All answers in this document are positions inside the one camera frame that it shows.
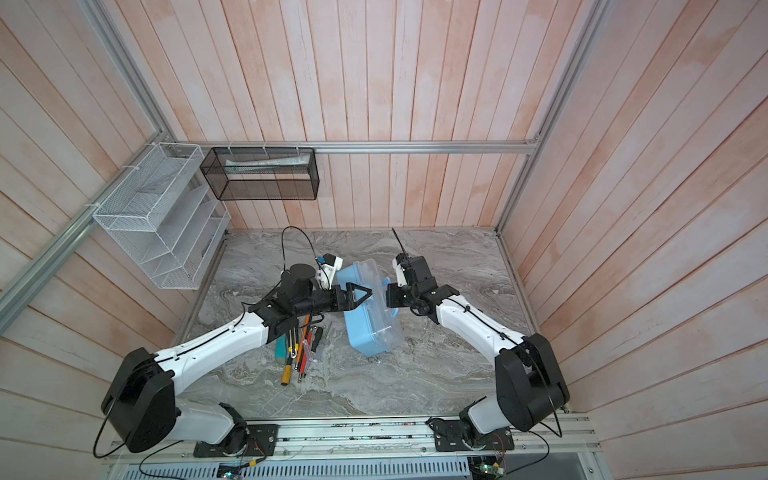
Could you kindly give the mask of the blue plastic tool box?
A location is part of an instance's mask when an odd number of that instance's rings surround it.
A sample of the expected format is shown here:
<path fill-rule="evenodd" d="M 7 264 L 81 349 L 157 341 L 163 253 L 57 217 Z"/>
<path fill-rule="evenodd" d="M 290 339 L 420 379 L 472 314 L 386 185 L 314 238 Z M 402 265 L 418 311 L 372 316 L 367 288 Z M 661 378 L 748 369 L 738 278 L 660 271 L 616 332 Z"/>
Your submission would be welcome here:
<path fill-rule="evenodd" d="M 344 313 L 350 345 L 366 357 L 392 352 L 404 341 L 404 333 L 397 317 L 399 311 L 386 304 L 390 279 L 374 259 L 355 262 L 336 275 L 337 283 L 345 288 L 348 283 L 364 287 L 355 289 L 359 301 L 367 290 L 371 291 L 360 306 Z"/>

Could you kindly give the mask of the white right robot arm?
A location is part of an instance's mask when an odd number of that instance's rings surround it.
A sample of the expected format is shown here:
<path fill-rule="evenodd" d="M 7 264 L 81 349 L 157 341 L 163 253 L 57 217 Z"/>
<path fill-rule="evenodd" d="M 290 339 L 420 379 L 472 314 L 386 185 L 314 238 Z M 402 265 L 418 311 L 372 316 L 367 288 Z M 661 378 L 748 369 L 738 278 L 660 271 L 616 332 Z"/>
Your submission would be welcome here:
<path fill-rule="evenodd" d="M 386 302 L 454 332 L 493 366 L 495 395 L 460 414 L 469 432 L 486 435 L 509 426 L 527 432 L 570 401 L 557 358 L 543 335 L 526 336 L 503 326 L 448 285 L 419 292 L 390 284 Z"/>

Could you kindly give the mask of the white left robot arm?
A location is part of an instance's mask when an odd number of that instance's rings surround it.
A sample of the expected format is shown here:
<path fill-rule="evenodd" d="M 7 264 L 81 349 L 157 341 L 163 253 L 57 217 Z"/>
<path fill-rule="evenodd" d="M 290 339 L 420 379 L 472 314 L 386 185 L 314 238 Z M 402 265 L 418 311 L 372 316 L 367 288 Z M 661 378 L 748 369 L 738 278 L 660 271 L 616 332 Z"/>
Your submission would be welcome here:
<path fill-rule="evenodd" d="M 325 313 L 353 311 L 372 289 L 348 282 L 321 287 L 314 267 L 295 264 L 261 300 L 244 306 L 225 325 L 176 347 L 130 352 L 101 405 L 106 424 L 132 453 L 163 441 L 202 442 L 226 456 L 241 454 L 248 425 L 229 404 L 197 405 L 179 400 L 195 381 L 228 361 L 278 340 Z"/>

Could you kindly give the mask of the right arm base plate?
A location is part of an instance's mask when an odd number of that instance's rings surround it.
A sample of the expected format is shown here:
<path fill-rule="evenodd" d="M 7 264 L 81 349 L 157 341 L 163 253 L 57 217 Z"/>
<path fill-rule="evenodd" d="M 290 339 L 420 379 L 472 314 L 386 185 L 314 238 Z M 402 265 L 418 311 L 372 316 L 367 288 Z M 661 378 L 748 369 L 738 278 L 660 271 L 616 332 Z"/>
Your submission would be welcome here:
<path fill-rule="evenodd" d="M 505 429 L 481 434 L 467 420 L 447 420 L 440 417 L 429 417 L 425 425 L 433 433 L 435 448 L 438 452 L 493 450 L 505 453 L 514 449 L 512 435 Z"/>

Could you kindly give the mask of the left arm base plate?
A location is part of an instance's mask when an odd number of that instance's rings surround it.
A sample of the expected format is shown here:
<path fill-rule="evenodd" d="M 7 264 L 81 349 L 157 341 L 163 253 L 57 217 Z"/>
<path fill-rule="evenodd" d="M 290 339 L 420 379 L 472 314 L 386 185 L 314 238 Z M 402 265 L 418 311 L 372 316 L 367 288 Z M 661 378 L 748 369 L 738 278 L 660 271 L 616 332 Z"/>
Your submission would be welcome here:
<path fill-rule="evenodd" d="M 278 433 L 278 424 L 236 425 L 218 444 L 197 442 L 193 457 L 270 457 L 274 455 Z"/>

